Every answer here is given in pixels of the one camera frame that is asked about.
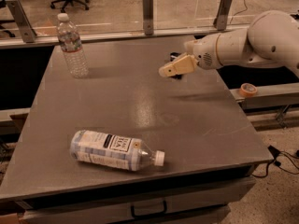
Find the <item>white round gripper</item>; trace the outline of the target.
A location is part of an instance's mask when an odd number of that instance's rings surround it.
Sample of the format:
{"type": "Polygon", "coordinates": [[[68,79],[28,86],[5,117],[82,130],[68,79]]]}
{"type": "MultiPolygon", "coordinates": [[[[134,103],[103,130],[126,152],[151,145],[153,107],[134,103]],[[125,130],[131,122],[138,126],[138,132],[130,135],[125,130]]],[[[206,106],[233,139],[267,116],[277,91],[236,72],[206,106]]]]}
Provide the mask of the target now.
{"type": "Polygon", "coordinates": [[[185,42],[184,48],[188,54],[183,53],[172,62],[160,67],[159,75],[161,77],[174,77],[189,74],[195,71],[197,64],[205,70],[222,68],[217,54],[219,36],[220,33],[217,33],[185,42]]]}

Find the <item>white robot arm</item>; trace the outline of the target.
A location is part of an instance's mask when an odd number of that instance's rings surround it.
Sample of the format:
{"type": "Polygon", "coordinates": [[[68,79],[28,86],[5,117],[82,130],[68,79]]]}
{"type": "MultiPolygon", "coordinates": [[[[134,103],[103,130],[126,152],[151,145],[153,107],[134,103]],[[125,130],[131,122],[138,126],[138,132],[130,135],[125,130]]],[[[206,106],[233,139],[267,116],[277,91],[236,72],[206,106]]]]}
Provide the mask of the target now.
{"type": "Polygon", "coordinates": [[[289,14],[269,10],[247,28],[206,35],[184,43],[185,52],[159,69],[162,77],[238,65],[247,68],[285,66],[299,74],[299,24],[289,14]]]}

